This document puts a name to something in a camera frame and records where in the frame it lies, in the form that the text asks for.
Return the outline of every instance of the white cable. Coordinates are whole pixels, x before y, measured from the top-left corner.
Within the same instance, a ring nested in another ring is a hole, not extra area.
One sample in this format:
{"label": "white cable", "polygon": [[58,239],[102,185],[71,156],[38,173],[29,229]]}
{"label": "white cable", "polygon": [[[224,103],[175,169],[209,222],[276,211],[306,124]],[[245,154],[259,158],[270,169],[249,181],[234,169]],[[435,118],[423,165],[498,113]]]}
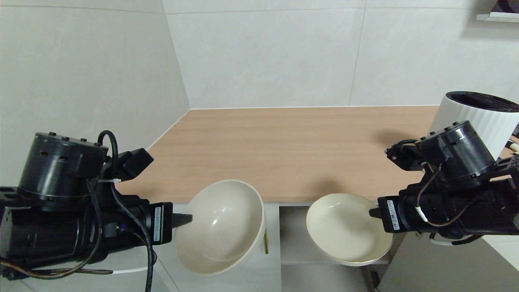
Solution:
{"label": "white cable", "polygon": [[118,178],[114,178],[114,179],[100,179],[100,180],[98,180],[98,182],[113,182],[113,183],[118,183],[118,182],[121,182],[121,180],[118,179]]}
{"label": "white cable", "polygon": [[431,243],[434,243],[434,244],[453,246],[453,243],[451,241],[435,240],[434,238],[430,238],[429,240],[431,241]]}
{"label": "white cable", "polygon": [[510,148],[511,150],[513,150],[514,153],[518,153],[518,152],[519,152],[519,145],[518,145],[517,143],[515,143],[515,142],[512,143],[512,144],[509,146],[509,148]]}
{"label": "white cable", "polygon": [[418,212],[418,214],[420,215],[420,217],[422,218],[422,220],[424,222],[429,222],[429,219],[427,219],[427,217],[425,216],[424,212],[421,210],[421,207],[418,206],[418,207],[415,207],[416,211]]}
{"label": "white cable", "polygon": [[146,271],[147,269],[148,269],[148,267],[140,267],[140,268],[135,268],[135,269],[127,269],[127,270],[114,270],[114,272],[110,275],[142,272],[142,271]]}

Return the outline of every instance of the black cable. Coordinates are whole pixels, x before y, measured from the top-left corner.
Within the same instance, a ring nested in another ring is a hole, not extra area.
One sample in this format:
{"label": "black cable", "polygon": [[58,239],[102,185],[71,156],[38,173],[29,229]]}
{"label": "black cable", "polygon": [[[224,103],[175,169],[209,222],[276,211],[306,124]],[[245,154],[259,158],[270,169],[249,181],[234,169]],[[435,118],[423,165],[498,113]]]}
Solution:
{"label": "black cable", "polygon": [[462,245],[462,244],[471,243],[471,242],[476,241],[480,237],[482,237],[482,235],[473,235],[471,237],[465,238],[464,240],[453,241],[452,245]]}
{"label": "black cable", "polygon": [[[117,158],[119,156],[118,148],[117,148],[117,140],[115,139],[114,133],[108,130],[104,130],[99,133],[98,143],[103,143],[104,136],[108,136],[110,138],[110,144],[112,146],[112,179],[115,178],[115,170],[117,166]],[[132,219],[133,222],[141,229],[144,239],[146,241],[146,249],[148,253],[148,270],[146,275],[146,292],[151,292],[152,290],[152,280],[153,280],[153,246],[152,246],[152,238],[148,233],[148,230],[144,224],[135,217],[135,215],[128,209],[126,204],[121,200],[118,195],[117,190],[115,189],[114,183],[111,184],[111,192],[114,197],[115,202],[121,208],[121,210]]]}
{"label": "black cable", "polygon": [[103,221],[101,217],[101,208],[99,207],[99,202],[97,200],[97,197],[95,196],[95,193],[92,189],[92,186],[90,185],[90,181],[88,178],[85,178],[88,192],[90,194],[90,198],[92,200],[92,205],[94,207],[95,212],[95,219],[97,222],[97,238],[95,240],[94,248],[92,249],[92,252],[88,255],[84,261],[82,261],[79,265],[70,268],[70,269],[55,269],[50,271],[43,271],[43,273],[40,273],[39,270],[31,270],[31,269],[24,269],[20,266],[17,266],[7,260],[0,259],[0,264],[6,267],[10,267],[22,274],[25,274],[29,277],[42,279],[42,280],[55,280],[60,279],[69,275],[72,275],[73,273],[89,273],[88,269],[82,269],[91,259],[92,257],[97,253],[99,250],[99,247],[101,246],[101,238],[103,233]]}
{"label": "black cable", "polygon": [[407,140],[402,140],[400,142],[397,143],[398,146],[402,146],[404,144],[412,144],[412,143],[415,143],[417,142],[418,140],[415,140],[415,139],[407,139]]}

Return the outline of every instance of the wooden countertop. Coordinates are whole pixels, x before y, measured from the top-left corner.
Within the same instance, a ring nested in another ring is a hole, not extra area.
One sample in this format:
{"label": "wooden countertop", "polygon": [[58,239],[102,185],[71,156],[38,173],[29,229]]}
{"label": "wooden countertop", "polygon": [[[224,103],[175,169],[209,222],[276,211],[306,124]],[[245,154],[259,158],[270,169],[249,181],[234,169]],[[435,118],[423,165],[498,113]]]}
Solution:
{"label": "wooden countertop", "polygon": [[422,173],[399,169],[384,149],[424,136],[437,108],[191,110],[151,147],[155,161],[117,188],[152,202],[188,202],[224,179],[250,183],[266,202],[397,195]]}

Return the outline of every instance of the black motor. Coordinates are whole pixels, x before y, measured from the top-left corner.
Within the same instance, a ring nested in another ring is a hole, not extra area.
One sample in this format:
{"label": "black motor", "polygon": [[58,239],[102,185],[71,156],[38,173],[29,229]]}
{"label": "black motor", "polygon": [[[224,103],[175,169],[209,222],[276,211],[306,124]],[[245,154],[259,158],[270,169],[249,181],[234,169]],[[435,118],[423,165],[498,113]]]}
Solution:
{"label": "black motor", "polygon": [[[406,140],[387,149],[387,157],[404,170],[424,170],[420,183],[398,196],[378,198],[370,211],[386,232],[465,235],[519,235],[519,157],[497,162],[470,122],[454,123],[421,140]],[[511,175],[511,178],[490,180]]]}
{"label": "black motor", "polygon": [[117,154],[109,134],[114,157],[107,156],[104,135],[96,143],[53,132],[35,135],[20,184],[0,188],[3,276],[15,280],[28,276],[20,269],[101,261],[108,253],[145,245],[145,237],[153,245],[168,243],[172,228],[191,221],[190,215],[173,214],[172,203],[150,204],[115,189],[114,181],[135,178],[153,158],[144,149]]}

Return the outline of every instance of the sticker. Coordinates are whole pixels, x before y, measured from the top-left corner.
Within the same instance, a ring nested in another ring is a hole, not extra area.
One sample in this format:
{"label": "sticker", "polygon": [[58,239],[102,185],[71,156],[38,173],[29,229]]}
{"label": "sticker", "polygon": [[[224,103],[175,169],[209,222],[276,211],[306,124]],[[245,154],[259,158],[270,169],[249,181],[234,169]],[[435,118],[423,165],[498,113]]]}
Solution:
{"label": "sticker", "polygon": [[160,241],[160,225],[162,223],[162,207],[155,208],[155,224],[153,228],[153,241]]}
{"label": "sticker", "polygon": [[398,224],[397,212],[394,210],[393,201],[388,200],[388,210],[389,216],[391,216],[391,222],[393,223],[393,230],[400,230],[400,225]]}

